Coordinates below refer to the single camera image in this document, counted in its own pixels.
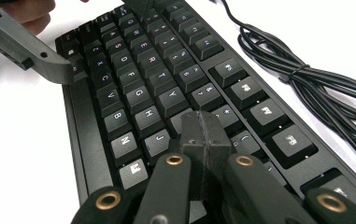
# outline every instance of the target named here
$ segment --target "usb cord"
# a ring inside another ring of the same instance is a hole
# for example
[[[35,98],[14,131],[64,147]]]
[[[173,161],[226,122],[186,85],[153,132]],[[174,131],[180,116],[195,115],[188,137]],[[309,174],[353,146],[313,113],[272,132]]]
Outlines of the usb cord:
[[[279,73],[279,79],[294,88],[306,108],[356,151],[356,108],[330,94],[334,91],[356,99],[356,80],[311,68],[277,37],[236,19],[226,0],[221,1],[229,18],[240,26],[238,43],[245,53]]]

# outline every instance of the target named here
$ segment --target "table surface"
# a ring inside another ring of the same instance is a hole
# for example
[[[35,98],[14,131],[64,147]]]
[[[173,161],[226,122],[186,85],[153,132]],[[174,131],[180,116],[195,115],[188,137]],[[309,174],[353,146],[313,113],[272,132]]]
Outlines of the table surface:
[[[188,2],[249,62],[293,110],[356,172],[356,154],[309,114],[289,86],[252,62],[236,43],[237,26],[221,3]],[[232,12],[282,39],[314,68],[356,79],[356,1],[228,0]],[[57,0],[49,27],[55,37],[112,10],[121,1]],[[0,223],[69,223],[79,207],[60,85],[22,71],[0,54]]]

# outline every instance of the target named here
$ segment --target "white surface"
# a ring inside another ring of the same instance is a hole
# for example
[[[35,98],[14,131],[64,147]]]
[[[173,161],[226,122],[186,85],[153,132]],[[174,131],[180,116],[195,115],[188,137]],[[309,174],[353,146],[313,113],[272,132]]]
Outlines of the white surface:
[[[188,1],[232,45],[236,26],[220,4]],[[54,38],[121,4],[114,0],[56,0]],[[312,67],[356,78],[356,1],[228,0],[240,20],[282,39]],[[355,154],[326,130],[275,77],[247,60],[356,171]],[[0,223],[69,223],[78,209],[62,88],[33,71],[23,72],[0,54]]]

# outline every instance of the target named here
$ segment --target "keyboard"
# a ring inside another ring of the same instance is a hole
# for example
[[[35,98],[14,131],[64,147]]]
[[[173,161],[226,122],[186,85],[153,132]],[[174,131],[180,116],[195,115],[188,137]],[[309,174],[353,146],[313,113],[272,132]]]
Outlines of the keyboard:
[[[298,198],[328,188],[356,203],[356,174],[185,1],[143,20],[116,7],[55,43],[75,71],[63,91],[80,203],[105,186],[142,194],[193,110]]]

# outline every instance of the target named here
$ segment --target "brass ring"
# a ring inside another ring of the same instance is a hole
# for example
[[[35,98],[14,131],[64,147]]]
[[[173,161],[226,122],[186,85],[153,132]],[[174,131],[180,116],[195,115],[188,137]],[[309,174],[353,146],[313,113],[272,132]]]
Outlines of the brass ring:
[[[251,165],[253,165],[253,159],[251,159],[251,158],[249,158],[249,157],[246,157],[246,156],[237,157],[235,160],[236,160],[236,162],[238,162],[238,164],[240,164],[240,165],[244,165],[244,166],[251,166]]]
[[[337,203],[337,205],[327,203],[326,202],[327,199],[334,201],[335,203]],[[320,194],[317,196],[317,200],[320,203],[320,205],[329,209],[330,211],[337,212],[337,213],[343,213],[347,211],[347,206],[341,200],[339,200],[333,195]]]
[[[107,197],[114,198],[112,203],[105,202],[104,199]],[[108,193],[104,193],[96,200],[96,207],[100,210],[108,210],[116,207],[121,201],[121,196],[117,191],[111,191]]]
[[[173,155],[166,158],[166,163],[168,163],[169,165],[179,165],[183,163],[183,158],[181,158],[180,156]]]

